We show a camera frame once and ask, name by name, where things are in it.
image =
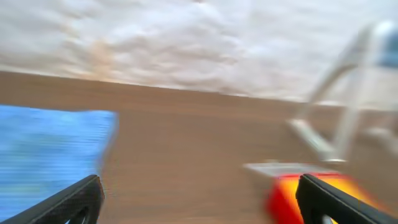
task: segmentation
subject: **brown stain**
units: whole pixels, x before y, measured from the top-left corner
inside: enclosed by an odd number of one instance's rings
[[[272,223],[261,210],[267,186],[255,189],[242,164],[320,164],[285,125],[295,103],[17,73],[0,74],[0,102],[119,113],[99,223]],[[330,135],[338,112],[321,106],[311,122]],[[397,158],[357,135],[350,161],[338,169],[397,212]]]

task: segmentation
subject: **white frame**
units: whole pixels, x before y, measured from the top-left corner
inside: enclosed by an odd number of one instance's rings
[[[394,30],[392,22],[380,22],[362,30],[354,42],[341,54],[334,66],[325,75],[309,99],[299,109],[294,118],[288,120],[290,127],[306,141],[325,162],[346,162],[351,139],[359,121],[359,106],[367,97],[372,84],[369,68],[375,66],[385,46],[386,37]],[[344,76],[351,72],[347,108],[335,131],[331,142],[322,138],[308,124],[311,107],[321,100],[325,93]]]

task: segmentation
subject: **blue towel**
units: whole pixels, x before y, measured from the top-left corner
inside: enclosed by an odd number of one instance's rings
[[[116,125],[110,111],[0,105],[0,222],[98,175]]]

